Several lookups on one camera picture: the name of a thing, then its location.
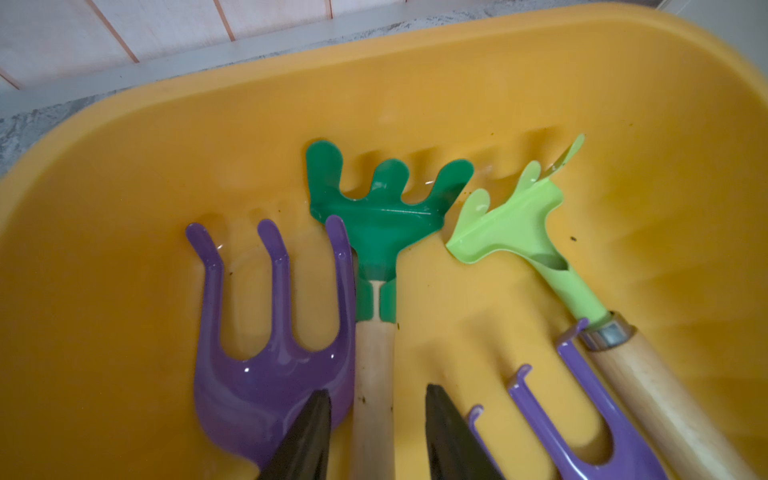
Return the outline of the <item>purple hand rake pink handle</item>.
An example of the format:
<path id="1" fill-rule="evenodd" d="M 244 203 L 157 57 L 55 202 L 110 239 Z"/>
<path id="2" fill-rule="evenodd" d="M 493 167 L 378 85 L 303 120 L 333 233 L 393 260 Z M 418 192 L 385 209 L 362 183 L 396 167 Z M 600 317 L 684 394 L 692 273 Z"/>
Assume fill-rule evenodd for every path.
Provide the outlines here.
<path id="1" fill-rule="evenodd" d="M 508 479 L 665 479 L 638 428 L 586 360 L 580 320 L 550 353 L 512 370 L 469 425 Z"/>

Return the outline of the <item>dark green hand rake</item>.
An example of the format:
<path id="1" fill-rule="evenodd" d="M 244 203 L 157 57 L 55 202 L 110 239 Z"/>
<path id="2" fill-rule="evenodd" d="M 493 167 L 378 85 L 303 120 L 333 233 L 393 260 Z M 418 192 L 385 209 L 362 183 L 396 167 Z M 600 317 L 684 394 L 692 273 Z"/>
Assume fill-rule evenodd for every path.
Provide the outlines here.
<path id="1" fill-rule="evenodd" d="M 409 204 L 402 196 L 410 177 L 397 159 L 374 170 L 366 196 L 347 197 L 340 188 L 343 156 L 319 140 L 305 153 L 310 213 L 320 223 L 339 217 L 357 255 L 355 379 L 349 476 L 395 478 L 394 352 L 397 331 L 397 258 L 435 234 L 473 176 L 464 159 L 446 164 L 429 195 Z"/>

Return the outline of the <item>green hand rake wooden handle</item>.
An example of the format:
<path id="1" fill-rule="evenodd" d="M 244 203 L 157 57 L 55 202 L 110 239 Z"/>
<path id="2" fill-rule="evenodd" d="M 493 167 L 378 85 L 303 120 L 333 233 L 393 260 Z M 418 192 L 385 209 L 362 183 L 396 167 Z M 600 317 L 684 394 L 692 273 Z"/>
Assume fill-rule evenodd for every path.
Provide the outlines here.
<path id="1" fill-rule="evenodd" d="M 517 255 L 574 316 L 575 326 L 556 349 L 609 426 L 610 461 L 587 464 L 568 449 L 525 382 L 530 366 L 515 374 L 510 396 L 565 479 L 663 479 L 652 446 L 682 479 L 756 478 L 650 342 L 604 306 L 550 239 L 548 217 L 564 201 L 551 178 L 584 140 L 578 136 L 549 168 L 528 163 L 509 198 L 496 208 L 487 190 L 471 193 L 446 247 L 465 264 L 496 252 Z"/>

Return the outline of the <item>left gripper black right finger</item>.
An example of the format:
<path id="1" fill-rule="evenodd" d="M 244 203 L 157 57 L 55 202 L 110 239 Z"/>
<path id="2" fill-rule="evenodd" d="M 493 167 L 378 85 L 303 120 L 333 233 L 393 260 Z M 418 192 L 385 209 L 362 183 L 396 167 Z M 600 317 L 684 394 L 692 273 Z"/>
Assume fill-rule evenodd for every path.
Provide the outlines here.
<path id="1" fill-rule="evenodd" d="M 442 386 L 427 385 L 425 412 L 432 480 L 503 478 Z"/>

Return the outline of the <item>yellow plastic storage box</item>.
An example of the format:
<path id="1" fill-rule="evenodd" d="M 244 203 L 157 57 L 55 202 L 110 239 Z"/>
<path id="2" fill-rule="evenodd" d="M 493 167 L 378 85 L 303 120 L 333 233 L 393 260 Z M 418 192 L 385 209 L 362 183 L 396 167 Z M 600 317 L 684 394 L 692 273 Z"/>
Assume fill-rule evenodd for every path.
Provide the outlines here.
<path id="1" fill-rule="evenodd" d="M 209 231 L 226 265 L 222 339 L 257 353 L 280 228 L 294 329 L 338 328 L 332 250 L 304 153 L 344 156 L 364 195 L 406 163 L 405 200 L 455 159 L 494 204 L 524 166 L 552 180 L 557 248 L 636 325 L 760 477 L 767 474 L 767 84 L 677 17 L 600 3 L 281 55 L 127 91 L 46 135 L 1 182 L 1 475 L 253 479 L 193 406 Z"/>

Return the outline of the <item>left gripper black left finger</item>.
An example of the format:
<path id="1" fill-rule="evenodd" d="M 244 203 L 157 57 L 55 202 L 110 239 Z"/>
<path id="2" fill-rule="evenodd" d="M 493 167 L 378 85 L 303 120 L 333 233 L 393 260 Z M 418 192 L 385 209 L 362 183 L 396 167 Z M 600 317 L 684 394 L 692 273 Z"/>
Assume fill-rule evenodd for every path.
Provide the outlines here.
<path id="1" fill-rule="evenodd" d="M 332 403 L 327 390 L 314 391 L 258 480 L 322 480 L 327 477 Z"/>

